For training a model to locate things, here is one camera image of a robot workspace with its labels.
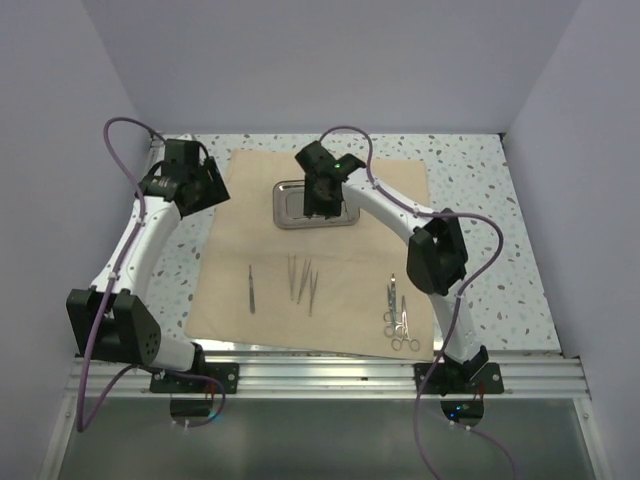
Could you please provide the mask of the steel tweezers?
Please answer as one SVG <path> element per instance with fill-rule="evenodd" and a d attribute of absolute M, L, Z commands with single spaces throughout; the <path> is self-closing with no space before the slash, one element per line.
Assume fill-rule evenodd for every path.
<path fill-rule="evenodd" d="M 292 254 L 287 255 L 287 272 L 288 272 L 288 283 L 289 283 L 289 296 L 290 300 L 294 300 L 294 289 L 295 289 L 295 279 L 296 279 L 296 256 Z"/>
<path fill-rule="evenodd" d="M 302 300 L 302 296 L 303 296 L 304 289 L 305 289 L 305 286 L 307 284 L 307 281 L 309 279 L 310 272 L 311 272 L 311 259 L 310 258 L 306 258 L 304 260 L 304 263 L 303 263 L 302 275 L 301 275 L 298 295 L 297 295 L 297 298 L 296 298 L 296 302 L 297 303 L 300 303 L 301 300 Z"/>
<path fill-rule="evenodd" d="M 308 307 L 309 317 L 313 315 L 313 307 L 314 307 L 314 300 L 316 296 L 318 277 L 319 277 L 318 271 L 311 271 L 310 277 L 309 277 L 309 307 Z"/>

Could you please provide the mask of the steel surgical scissors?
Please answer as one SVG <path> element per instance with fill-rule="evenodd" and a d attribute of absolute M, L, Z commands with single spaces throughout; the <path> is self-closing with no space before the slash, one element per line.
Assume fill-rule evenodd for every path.
<path fill-rule="evenodd" d="M 389 284 L 387 285 L 387 310 L 383 314 L 384 321 L 396 327 L 401 322 L 401 308 L 397 290 L 397 279 L 394 273 L 391 274 Z"/>

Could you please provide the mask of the steel ring-handled forceps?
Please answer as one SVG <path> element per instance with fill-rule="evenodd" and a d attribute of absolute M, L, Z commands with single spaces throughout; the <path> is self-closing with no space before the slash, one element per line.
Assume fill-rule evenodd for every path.
<path fill-rule="evenodd" d="M 406 331 L 404 313 L 397 308 L 397 291 L 394 282 L 387 286 L 387 311 L 383 314 L 384 334 L 389 338 L 402 338 Z"/>

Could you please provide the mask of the steel hemostat forceps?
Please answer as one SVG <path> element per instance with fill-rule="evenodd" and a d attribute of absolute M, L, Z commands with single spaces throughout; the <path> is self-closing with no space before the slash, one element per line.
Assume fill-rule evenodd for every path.
<path fill-rule="evenodd" d="M 400 314 L 396 321 L 395 333 L 391 340 L 391 348 L 394 351 L 401 351 L 404 346 L 407 346 L 412 352 L 419 351 L 421 347 L 420 342 L 410 335 L 406 298 L 402 296 Z"/>

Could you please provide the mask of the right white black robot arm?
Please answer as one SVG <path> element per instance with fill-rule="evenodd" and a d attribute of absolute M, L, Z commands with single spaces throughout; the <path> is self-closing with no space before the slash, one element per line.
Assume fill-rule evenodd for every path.
<path fill-rule="evenodd" d="M 313 141 L 295 160 L 304 172 L 304 215 L 325 218 L 342 206 L 358 207 L 388 227 L 407 245 L 406 273 L 426 294 L 445 335 L 445 379 L 451 389 L 468 392 L 481 380 L 488 353 L 476 336 L 468 302 L 461 291 L 468 252 L 453 212 L 411 201 L 375 176 L 352 154 L 335 158 Z"/>

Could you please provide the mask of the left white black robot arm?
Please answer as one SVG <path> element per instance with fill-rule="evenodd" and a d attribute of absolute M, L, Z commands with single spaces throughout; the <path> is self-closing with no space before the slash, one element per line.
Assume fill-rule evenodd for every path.
<path fill-rule="evenodd" d="M 106 266 L 66 300 L 78 350 L 91 360 L 173 370 L 185 392 L 201 390 L 207 367 L 194 343 L 163 333 L 144 299 L 153 269 L 185 217 L 229 200 L 213 157 L 195 140 L 169 139 L 139 184 L 128 224 Z"/>

